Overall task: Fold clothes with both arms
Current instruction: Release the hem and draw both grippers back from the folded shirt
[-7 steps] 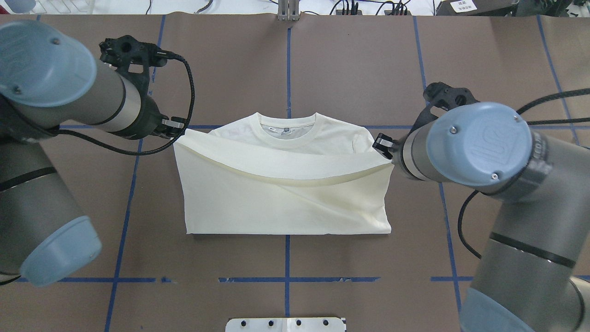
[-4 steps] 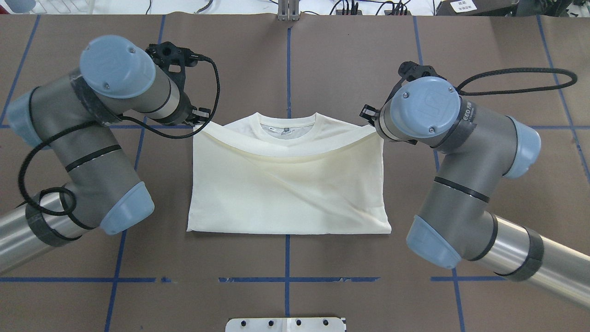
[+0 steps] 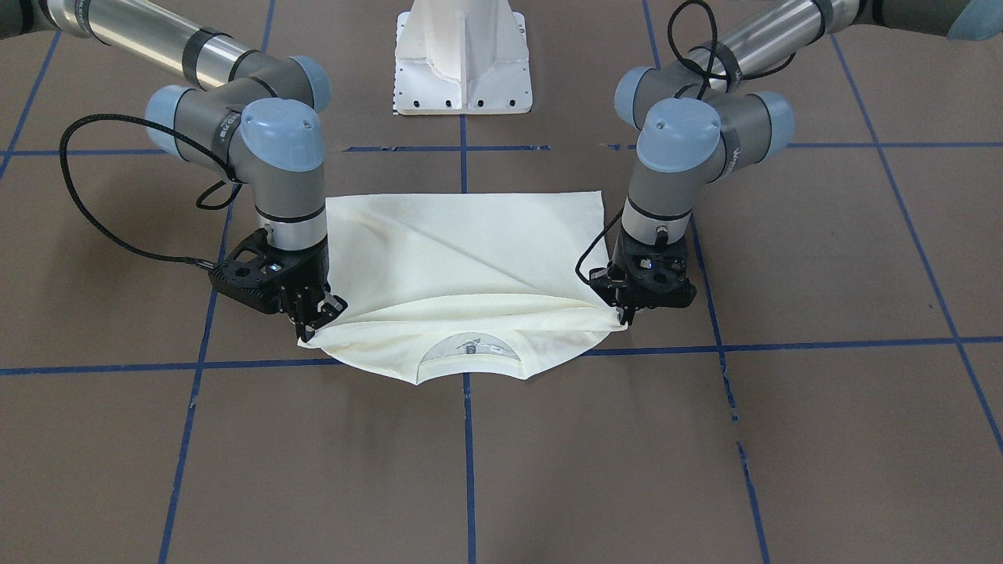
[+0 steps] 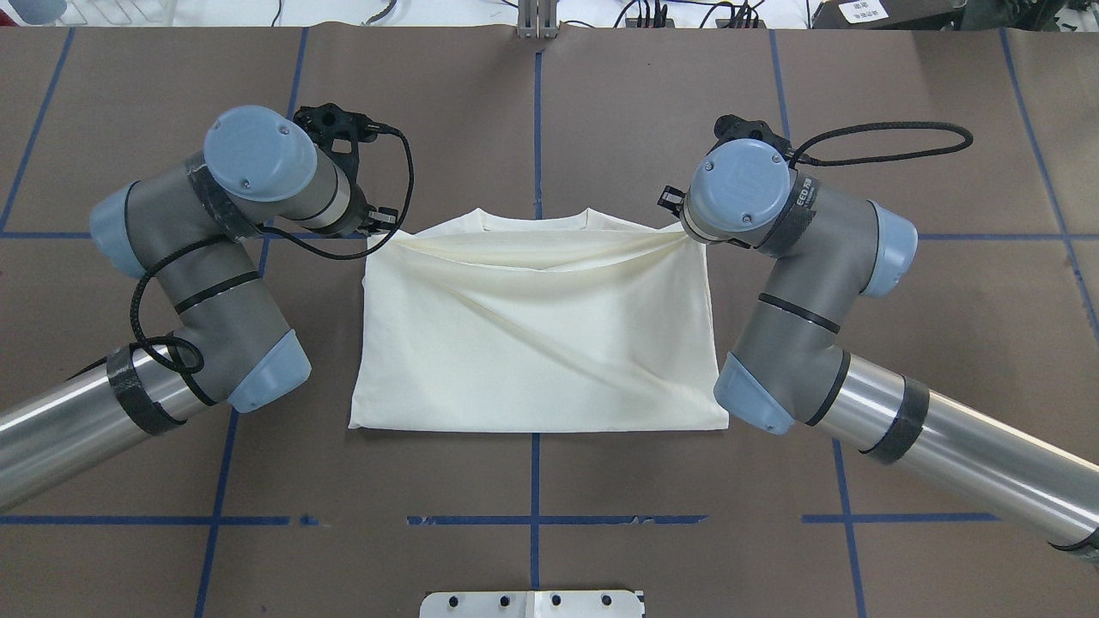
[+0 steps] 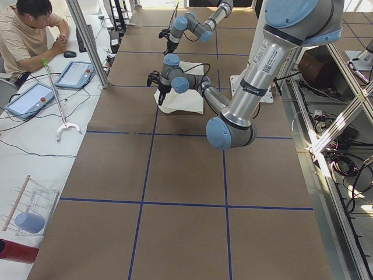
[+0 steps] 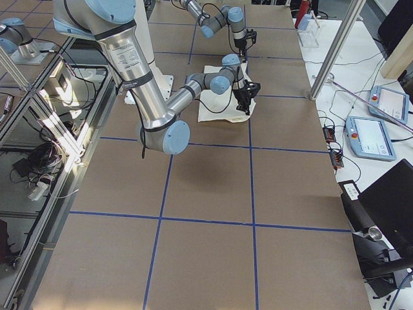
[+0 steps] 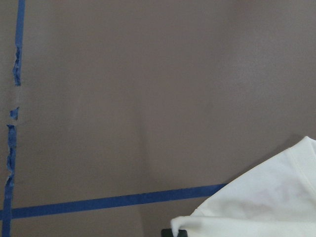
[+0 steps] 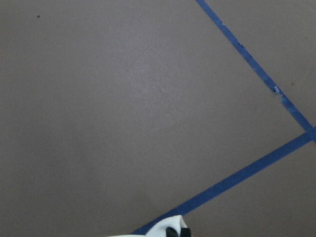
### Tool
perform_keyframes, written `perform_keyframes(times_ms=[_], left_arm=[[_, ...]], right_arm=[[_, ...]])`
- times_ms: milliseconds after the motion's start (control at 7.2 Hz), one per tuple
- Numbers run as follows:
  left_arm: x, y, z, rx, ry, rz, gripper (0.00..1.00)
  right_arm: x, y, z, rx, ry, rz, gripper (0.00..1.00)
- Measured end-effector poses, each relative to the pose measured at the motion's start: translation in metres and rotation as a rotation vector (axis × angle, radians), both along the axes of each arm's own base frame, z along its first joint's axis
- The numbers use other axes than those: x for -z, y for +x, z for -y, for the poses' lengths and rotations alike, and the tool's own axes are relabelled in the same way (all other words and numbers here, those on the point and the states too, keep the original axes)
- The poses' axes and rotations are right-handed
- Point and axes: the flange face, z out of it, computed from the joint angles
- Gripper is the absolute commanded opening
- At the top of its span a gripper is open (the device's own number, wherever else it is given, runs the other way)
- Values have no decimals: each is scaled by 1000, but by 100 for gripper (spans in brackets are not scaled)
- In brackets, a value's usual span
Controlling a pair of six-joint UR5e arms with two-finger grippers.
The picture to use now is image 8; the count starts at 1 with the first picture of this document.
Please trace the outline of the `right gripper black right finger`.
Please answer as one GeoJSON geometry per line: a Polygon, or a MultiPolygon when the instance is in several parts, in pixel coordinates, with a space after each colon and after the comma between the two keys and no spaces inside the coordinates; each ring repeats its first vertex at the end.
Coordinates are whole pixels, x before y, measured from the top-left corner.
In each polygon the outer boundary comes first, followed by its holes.
{"type": "Polygon", "coordinates": [[[181,228],[180,237],[191,237],[191,229],[190,228],[181,228]]]}

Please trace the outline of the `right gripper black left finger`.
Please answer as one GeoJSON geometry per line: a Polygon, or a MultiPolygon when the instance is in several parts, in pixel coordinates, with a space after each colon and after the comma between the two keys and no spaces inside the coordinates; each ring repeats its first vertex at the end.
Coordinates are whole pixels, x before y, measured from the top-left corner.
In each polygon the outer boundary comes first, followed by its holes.
{"type": "Polygon", "coordinates": [[[172,227],[168,227],[165,230],[166,237],[177,237],[177,231],[173,229],[172,227]]]}

